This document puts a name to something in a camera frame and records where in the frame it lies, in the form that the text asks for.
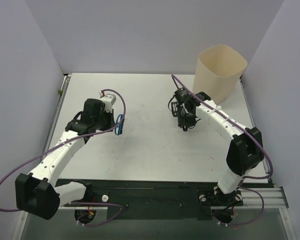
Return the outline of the blue hand brush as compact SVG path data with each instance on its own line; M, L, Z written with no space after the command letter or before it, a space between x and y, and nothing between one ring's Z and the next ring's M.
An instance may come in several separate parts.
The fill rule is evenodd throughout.
M123 133L123 126L124 126L124 115L123 114L119 114L116 118L116 122L115 124L117 125L117 127L114 129L114 134L116 136L119 136Z

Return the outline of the black slotted scoop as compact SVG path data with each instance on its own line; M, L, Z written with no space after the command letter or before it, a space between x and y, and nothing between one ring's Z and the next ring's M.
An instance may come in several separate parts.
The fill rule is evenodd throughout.
M173 117L177 118L179 116L179 104L177 101L170 103L170 111Z

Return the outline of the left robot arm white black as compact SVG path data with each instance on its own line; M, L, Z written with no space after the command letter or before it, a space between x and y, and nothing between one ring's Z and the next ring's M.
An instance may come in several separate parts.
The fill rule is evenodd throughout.
M88 98L83 110L66 125L56 149L28 174L19 174L15 180L16 206L19 210L51 219L60 206L78 202L89 205L94 193L91 184L75 180L57 186L62 171L76 152L96 131L106 131L115 126L113 105L116 96L106 94L100 99Z

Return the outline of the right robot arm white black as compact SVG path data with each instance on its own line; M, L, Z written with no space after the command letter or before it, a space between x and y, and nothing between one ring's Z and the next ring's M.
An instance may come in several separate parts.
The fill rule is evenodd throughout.
M264 154L259 148L262 145L261 132L255 127L250 129L237 124L204 92L192 96L182 87L174 92L173 98L175 101L169 102L170 111L177 118L179 128L186 132L199 120L206 121L229 144L227 168L213 192L214 201L224 205L243 178L263 161Z

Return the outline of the cream plastic waste bin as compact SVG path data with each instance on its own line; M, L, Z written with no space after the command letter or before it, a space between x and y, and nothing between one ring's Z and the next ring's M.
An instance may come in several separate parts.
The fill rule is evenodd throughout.
M247 66L247 60L227 45L207 48L198 55L192 91L204 92L219 104L230 96Z

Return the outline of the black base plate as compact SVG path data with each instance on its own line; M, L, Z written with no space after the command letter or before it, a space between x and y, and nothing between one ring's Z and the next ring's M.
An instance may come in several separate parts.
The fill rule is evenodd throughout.
M201 182L58 180L46 181L30 191L28 212L51 219L64 205L79 207L74 212L82 223L92 221L96 207L107 208L107 220L210 220L212 208L231 219L232 207L242 206L239 190L223 194L216 185Z

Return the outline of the aluminium frame rail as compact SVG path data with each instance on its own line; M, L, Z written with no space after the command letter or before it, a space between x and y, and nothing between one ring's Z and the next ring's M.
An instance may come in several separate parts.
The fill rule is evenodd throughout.
M259 209L262 207L262 200L265 209L287 209L289 208L283 188L252 188L241 190L241 202L235 205L235 209ZM91 211L96 208L105 207L106 202L70 202L59 206L59 210L66 208L77 208Z

